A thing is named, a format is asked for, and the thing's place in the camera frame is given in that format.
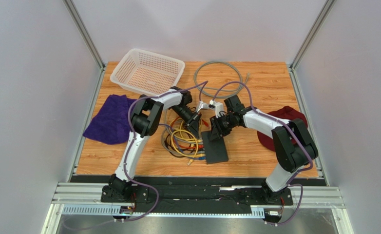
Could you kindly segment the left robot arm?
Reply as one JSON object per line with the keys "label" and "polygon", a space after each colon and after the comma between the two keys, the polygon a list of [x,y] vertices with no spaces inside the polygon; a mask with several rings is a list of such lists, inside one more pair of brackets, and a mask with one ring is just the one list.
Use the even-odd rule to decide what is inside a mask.
{"label": "left robot arm", "polygon": [[102,202],[132,202],[133,185],[153,190],[159,198],[158,190],[148,184],[135,181],[136,167],[142,151],[158,129],[162,112],[180,104],[190,102],[190,90],[176,86],[157,95],[141,95],[128,109],[129,138],[122,160],[114,174],[110,176],[108,185],[102,188]]}

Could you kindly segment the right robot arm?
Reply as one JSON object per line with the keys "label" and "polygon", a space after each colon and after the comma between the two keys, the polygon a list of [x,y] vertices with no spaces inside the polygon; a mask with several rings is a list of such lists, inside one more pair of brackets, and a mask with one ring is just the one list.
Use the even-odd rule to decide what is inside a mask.
{"label": "right robot arm", "polygon": [[299,172],[313,168],[318,149],[302,119],[282,119],[254,106],[246,107],[237,95],[224,103],[212,99],[208,106],[215,111],[210,118],[211,141],[229,135],[235,127],[253,129],[272,140],[278,163],[261,184],[260,197],[265,203],[279,200]]}

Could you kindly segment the black network switch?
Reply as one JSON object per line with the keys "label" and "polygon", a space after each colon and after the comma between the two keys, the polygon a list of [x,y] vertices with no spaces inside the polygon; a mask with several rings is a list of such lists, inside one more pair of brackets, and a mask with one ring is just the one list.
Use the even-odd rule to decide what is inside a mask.
{"label": "black network switch", "polygon": [[203,131],[201,133],[201,137],[204,146],[206,163],[208,165],[229,161],[226,144],[223,137],[210,140],[210,131]]}

